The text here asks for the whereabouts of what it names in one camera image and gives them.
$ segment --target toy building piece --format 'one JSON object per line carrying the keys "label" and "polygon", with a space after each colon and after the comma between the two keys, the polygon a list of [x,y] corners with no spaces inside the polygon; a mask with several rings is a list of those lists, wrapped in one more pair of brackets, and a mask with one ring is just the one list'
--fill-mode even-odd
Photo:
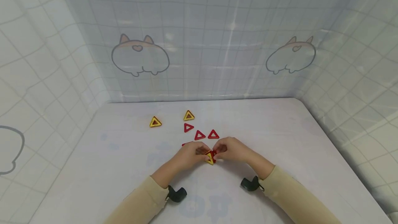
{"label": "toy building piece", "polygon": [[211,132],[210,132],[210,134],[209,134],[209,136],[207,138],[209,138],[209,139],[217,139],[217,138],[220,138],[220,136],[213,129],[213,130],[211,130]]}
{"label": "toy building piece", "polygon": [[161,125],[162,125],[162,122],[160,122],[160,121],[157,119],[157,117],[154,116],[154,117],[152,118],[150,124],[149,124],[149,127],[160,127]]}
{"label": "toy building piece", "polygon": [[213,164],[216,163],[216,160],[214,159],[214,155],[215,155],[215,152],[214,152],[214,151],[209,151],[209,152],[206,153],[205,155],[207,155],[207,156],[210,158],[210,160],[206,160],[206,162],[208,162],[208,163],[211,164],[211,165],[213,165]]}
{"label": "toy building piece", "polygon": [[203,133],[201,133],[199,130],[197,130],[194,139],[195,140],[199,140],[199,139],[202,139],[202,138],[206,138],[206,136]]}
{"label": "toy building piece", "polygon": [[168,190],[169,193],[167,195],[167,198],[174,201],[175,203],[180,203],[187,196],[187,191],[185,190],[185,188],[180,188],[177,192],[175,192],[174,188],[169,185]]}
{"label": "toy building piece", "polygon": [[193,125],[184,123],[184,132],[188,132],[188,131],[192,130],[193,128],[194,128]]}
{"label": "toy building piece", "polygon": [[184,121],[193,120],[193,119],[195,119],[195,116],[192,114],[191,111],[188,110],[184,116]]}

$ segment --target hand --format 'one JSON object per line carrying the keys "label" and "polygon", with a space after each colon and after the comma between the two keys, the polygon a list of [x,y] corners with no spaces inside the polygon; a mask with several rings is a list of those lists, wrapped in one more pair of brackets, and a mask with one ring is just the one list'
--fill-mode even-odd
{"label": "hand", "polygon": [[210,158],[205,155],[210,148],[203,142],[189,142],[170,159],[180,170],[191,169],[196,163]]}
{"label": "hand", "polygon": [[217,152],[214,159],[225,159],[233,161],[241,161],[247,163],[249,158],[255,152],[244,145],[236,138],[221,138],[214,145],[213,150]]}
{"label": "hand", "polygon": [[190,169],[200,161],[210,158],[205,155],[210,148],[202,142],[186,143],[168,162],[151,175],[152,179],[162,188],[167,188],[173,178],[181,170]]}
{"label": "hand", "polygon": [[214,145],[213,150],[217,151],[217,155],[214,156],[214,159],[245,162],[252,167],[262,180],[267,178],[275,167],[273,163],[236,138],[221,138]]}

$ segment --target red triangle tile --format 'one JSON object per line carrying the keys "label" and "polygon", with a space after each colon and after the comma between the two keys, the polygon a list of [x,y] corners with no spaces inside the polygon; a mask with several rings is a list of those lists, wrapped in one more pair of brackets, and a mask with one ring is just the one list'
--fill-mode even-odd
{"label": "red triangle tile", "polygon": [[195,140],[199,140],[202,138],[206,138],[206,136],[203,133],[201,133],[199,130],[197,130],[195,135]]}
{"label": "red triangle tile", "polygon": [[217,139],[217,138],[220,138],[220,136],[213,129],[213,130],[211,130],[211,132],[210,132],[210,134],[209,134],[209,136],[207,138],[209,138],[209,139]]}
{"label": "red triangle tile", "polygon": [[184,132],[188,132],[189,130],[192,130],[194,128],[193,125],[184,123]]}

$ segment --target white table surface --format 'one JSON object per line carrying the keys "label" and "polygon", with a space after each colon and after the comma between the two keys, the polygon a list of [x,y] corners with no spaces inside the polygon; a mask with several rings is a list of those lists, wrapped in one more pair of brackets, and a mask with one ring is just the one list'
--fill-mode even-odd
{"label": "white table surface", "polygon": [[[183,132],[190,110],[194,129]],[[149,128],[153,116],[161,127]],[[196,130],[240,139],[284,168],[342,223],[391,223],[305,106],[296,99],[119,103],[100,108],[31,224],[102,223]],[[217,140],[202,139],[209,147]],[[245,164],[203,162],[172,183],[181,203],[167,203],[152,223],[293,223],[260,190],[240,187]]]}

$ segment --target corgi butt illustration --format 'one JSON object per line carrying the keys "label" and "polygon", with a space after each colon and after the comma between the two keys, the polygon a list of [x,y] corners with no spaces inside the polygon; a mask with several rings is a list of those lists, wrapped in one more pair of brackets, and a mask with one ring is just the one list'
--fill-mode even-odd
{"label": "corgi butt illustration", "polygon": [[11,173],[16,167],[16,160],[22,153],[25,138],[22,132],[5,125],[0,125],[0,175]]}
{"label": "corgi butt illustration", "polygon": [[139,77],[143,72],[157,75],[170,66],[167,52],[146,35],[144,40],[130,40],[120,36],[119,44],[112,50],[112,62],[118,69]]}
{"label": "corgi butt illustration", "polygon": [[268,57],[265,62],[267,70],[274,75],[281,70],[288,70],[292,74],[311,65],[316,56],[313,38],[311,36],[307,41],[296,41],[296,36],[292,37]]}

